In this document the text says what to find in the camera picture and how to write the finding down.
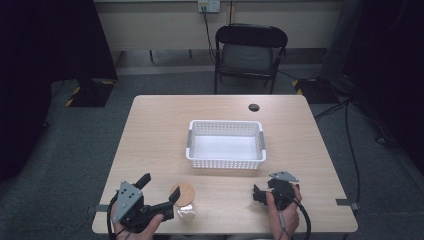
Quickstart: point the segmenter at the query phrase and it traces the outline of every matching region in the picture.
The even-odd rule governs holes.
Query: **chair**
[[[285,53],[287,35],[272,26],[229,24],[215,34],[215,88],[218,92],[218,76],[271,80],[272,94],[281,56]],[[274,58],[274,49],[278,54]]]

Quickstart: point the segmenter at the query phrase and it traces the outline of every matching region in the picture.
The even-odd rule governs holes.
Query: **gray floor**
[[[289,53],[282,71],[298,78],[319,71],[321,54]],[[213,67],[207,51],[192,54],[153,51],[151,62],[148,51],[123,53],[117,62],[120,80],[104,108],[67,108],[77,83],[54,83],[50,126],[22,173],[0,184],[0,239],[106,239],[91,231],[93,214],[87,208],[100,200],[132,99],[140,94],[211,94]],[[291,81],[279,75],[276,94],[295,94]],[[236,89],[228,82],[220,87]],[[250,88],[241,90],[257,93],[253,83]],[[310,105],[314,115],[331,106]],[[377,128],[360,106],[351,104],[347,116],[361,179],[359,229],[348,239],[424,239],[422,175],[402,149],[374,141]],[[341,109],[317,125],[346,195],[354,201],[358,185],[345,119]],[[311,239],[341,240],[343,234],[315,233]]]

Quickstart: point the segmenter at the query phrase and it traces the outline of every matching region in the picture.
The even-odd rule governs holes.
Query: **plastic basket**
[[[194,168],[257,169],[266,159],[262,125],[254,121],[193,120],[186,157]]]

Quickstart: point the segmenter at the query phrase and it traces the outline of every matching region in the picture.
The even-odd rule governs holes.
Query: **chair backrest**
[[[219,43],[285,48],[288,40],[287,35],[276,27],[233,23],[218,29],[215,41],[219,49]]]

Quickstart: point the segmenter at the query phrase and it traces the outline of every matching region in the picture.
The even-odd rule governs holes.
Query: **person's left hand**
[[[112,206],[111,216],[115,215],[115,208],[116,203]],[[124,226],[122,226],[120,223],[113,223],[115,234],[118,234],[122,231],[118,236],[116,236],[116,240],[152,240],[153,234],[155,234],[156,230],[158,229],[163,217],[164,216],[162,214],[154,216],[146,229],[144,229],[144,231],[141,233],[130,233],[126,230],[122,231]]]

